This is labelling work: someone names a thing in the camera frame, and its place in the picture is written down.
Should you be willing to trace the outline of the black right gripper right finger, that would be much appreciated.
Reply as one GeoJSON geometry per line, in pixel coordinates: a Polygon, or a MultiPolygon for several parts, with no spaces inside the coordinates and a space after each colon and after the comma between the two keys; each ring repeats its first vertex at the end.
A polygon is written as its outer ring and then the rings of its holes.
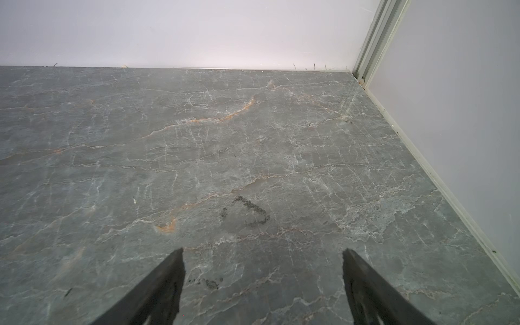
{"type": "Polygon", "coordinates": [[[343,252],[343,281],[354,324],[433,324],[352,249],[343,252]]]}

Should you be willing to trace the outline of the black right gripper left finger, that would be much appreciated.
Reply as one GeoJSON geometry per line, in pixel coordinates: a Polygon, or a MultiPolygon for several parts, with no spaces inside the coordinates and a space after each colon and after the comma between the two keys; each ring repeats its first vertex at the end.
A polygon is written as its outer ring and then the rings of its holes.
{"type": "Polygon", "coordinates": [[[184,249],[166,257],[94,324],[173,324],[180,312],[186,267],[184,249]]]}

